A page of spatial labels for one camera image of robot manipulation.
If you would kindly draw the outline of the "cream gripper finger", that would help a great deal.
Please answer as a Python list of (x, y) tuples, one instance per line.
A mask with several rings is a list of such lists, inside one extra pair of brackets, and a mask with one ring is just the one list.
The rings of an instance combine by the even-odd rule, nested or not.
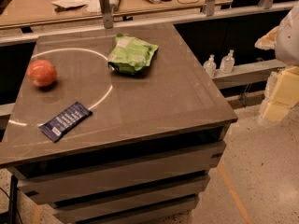
[(266, 35), (263, 35), (261, 38), (259, 38), (255, 42), (254, 47), (256, 49), (263, 49), (263, 50), (274, 49), (276, 45), (277, 32), (278, 32), (278, 27), (273, 28)]

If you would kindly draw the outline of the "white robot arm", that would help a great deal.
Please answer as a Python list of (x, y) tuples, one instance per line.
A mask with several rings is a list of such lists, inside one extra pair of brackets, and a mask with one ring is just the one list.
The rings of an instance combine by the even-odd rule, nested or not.
[(275, 51), (276, 58), (287, 65), (299, 65), (299, 4), (296, 4), (279, 26), (259, 38), (254, 47)]

